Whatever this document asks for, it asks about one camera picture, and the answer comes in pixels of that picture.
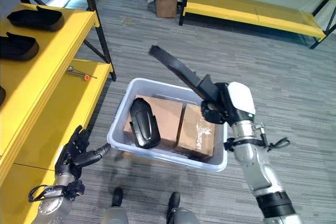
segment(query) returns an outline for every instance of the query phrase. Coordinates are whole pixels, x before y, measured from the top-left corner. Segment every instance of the black foam piece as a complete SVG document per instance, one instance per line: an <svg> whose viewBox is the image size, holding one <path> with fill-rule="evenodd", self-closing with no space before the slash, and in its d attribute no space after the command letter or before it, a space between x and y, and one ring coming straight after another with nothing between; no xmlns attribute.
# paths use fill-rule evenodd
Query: black foam piece
<svg viewBox="0 0 336 224"><path fill-rule="evenodd" d="M36 6L37 10L18 10L7 16L14 26L23 26L47 31L57 31L64 25L63 14Z"/></svg>
<svg viewBox="0 0 336 224"><path fill-rule="evenodd" d="M30 60L37 55L39 45L35 38L6 33L0 37L0 58L10 60Z"/></svg>

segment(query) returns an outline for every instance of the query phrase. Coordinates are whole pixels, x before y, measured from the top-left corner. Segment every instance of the gray carpet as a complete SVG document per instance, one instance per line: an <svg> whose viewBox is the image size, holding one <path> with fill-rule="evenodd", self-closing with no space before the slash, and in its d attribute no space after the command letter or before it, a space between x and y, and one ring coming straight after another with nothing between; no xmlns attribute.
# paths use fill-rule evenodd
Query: gray carpet
<svg viewBox="0 0 336 224"><path fill-rule="evenodd" d="M248 85L268 138L287 136L289 147L270 152L270 160L305 223L336 223L336 38L309 50L311 38L297 34L210 20L202 23L156 18L142 0L97 0L100 19L117 73L99 101L90 137L91 148L106 143L114 113L128 83L137 77L184 86L147 52L157 44L213 81ZM123 18L132 18L129 25ZM96 32L88 40L99 47ZM78 57L97 60L85 45ZM242 169L228 156L220 173L138 158L111 150L83 169L85 194L74 202L67 223L100 223L111 193L124 189L123 206L130 223L165 223L173 191L181 206L201 223L261 223L262 214L245 184Z"/></svg>

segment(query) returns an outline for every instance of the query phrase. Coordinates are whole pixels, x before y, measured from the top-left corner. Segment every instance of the cardboard box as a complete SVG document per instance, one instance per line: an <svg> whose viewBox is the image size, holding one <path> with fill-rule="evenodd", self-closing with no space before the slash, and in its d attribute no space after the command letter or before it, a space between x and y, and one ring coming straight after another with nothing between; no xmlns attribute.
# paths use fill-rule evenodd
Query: cardboard box
<svg viewBox="0 0 336 224"><path fill-rule="evenodd" d="M180 118L182 113L182 102L174 102L153 97L137 95L136 98L143 98L151 106L153 115L156 117L157 126L159 127L161 141L160 146L166 146L173 149L176 145L177 132L179 130ZM133 140L131 129L131 115L129 114L125 127L125 135Z"/></svg>
<svg viewBox="0 0 336 224"><path fill-rule="evenodd" d="M155 0L158 18L176 18L177 0Z"/></svg>
<svg viewBox="0 0 336 224"><path fill-rule="evenodd" d="M199 106L187 104L175 151L188 156L208 158L213 154L214 139L215 125L202 117Z"/></svg>

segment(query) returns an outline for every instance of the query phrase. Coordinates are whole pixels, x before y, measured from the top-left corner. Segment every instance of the black plastic object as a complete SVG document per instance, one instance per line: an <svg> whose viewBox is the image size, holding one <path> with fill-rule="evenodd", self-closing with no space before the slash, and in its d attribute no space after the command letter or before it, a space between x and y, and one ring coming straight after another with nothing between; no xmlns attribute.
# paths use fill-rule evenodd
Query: black plastic object
<svg viewBox="0 0 336 224"><path fill-rule="evenodd" d="M35 38L6 33L0 37L0 58L10 60L30 60L37 55L39 45Z"/></svg>
<svg viewBox="0 0 336 224"><path fill-rule="evenodd" d="M292 202L285 191L258 196L256 199L265 218L295 214Z"/></svg>
<svg viewBox="0 0 336 224"><path fill-rule="evenodd" d="M142 98L136 98L130 109L131 128L137 147L149 149L157 146L161 140L158 123L151 106Z"/></svg>
<svg viewBox="0 0 336 224"><path fill-rule="evenodd" d="M174 72L174 74L194 90L194 92L203 100L207 100L213 104L217 103L219 89L212 83L208 74L201 80L185 64L181 63L159 46L152 46L149 54Z"/></svg>
<svg viewBox="0 0 336 224"><path fill-rule="evenodd" d="M50 10L36 6L37 10L18 10L7 16L15 26L57 31L64 25L64 17L57 10Z"/></svg>
<svg viewBox="0 0 336 224"><path fill-rule="evenodd" d="M6 91L3 89L3 87L0 86L0 106L4 102L6 97Z"/></svg>

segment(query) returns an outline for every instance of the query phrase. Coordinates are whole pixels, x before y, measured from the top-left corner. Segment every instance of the shelf board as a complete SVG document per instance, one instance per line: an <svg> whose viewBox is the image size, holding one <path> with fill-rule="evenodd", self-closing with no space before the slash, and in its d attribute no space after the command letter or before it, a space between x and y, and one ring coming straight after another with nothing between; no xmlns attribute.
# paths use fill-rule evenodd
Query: shelf board
<svg viewBox="0 0 336 224"><path fill-rule="evenodd" d="M6 90L0 108L0 185L83 40L99 25L95 12L43 8L61 11L64 27L49 32L13 26L7 18L1 21L2 36L8 31L34 37L40 49L29 61L0 60L0 85ZM20 9L36 9L36 5L20 4L15 10Z"/></svg>
<svg viewBox="0 0 336 224"><path fill-rule="evenodd" d="M29 191L38 185L52 185L54 179L53 171L13 164L0 188L2 223L31 224L40 201L29 203Z"/></svg>
<svg viewBox="0 0 336 224"><path fill-rule="evenodd" d="M188 0L185 13L229 19L324 38L310 13L252 0Z"/></svg>
<svg viewBox="0 0 336 224"><path fill-rule="evenodd" d="M64 74L17 155L15 164L54 170L58 155L75 128L88 125L111 64L73 60L71 65L97 78L84 81L79 76Z"/></svg>

